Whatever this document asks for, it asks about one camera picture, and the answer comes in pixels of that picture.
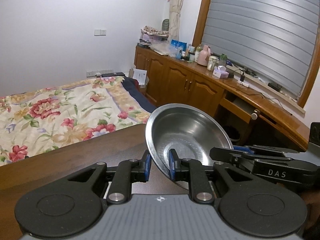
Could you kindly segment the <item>right hand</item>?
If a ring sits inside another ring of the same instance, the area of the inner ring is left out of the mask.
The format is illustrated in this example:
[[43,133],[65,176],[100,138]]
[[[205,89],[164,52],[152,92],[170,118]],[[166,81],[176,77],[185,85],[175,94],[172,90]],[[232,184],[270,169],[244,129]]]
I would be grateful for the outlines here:
[[319,202],[320,202],[320,192],[307,192],[301,195],[301,198],[304,200],[307,206],[309,206],[309,215],[306,222],[306,229],[314,226],[319,219]]

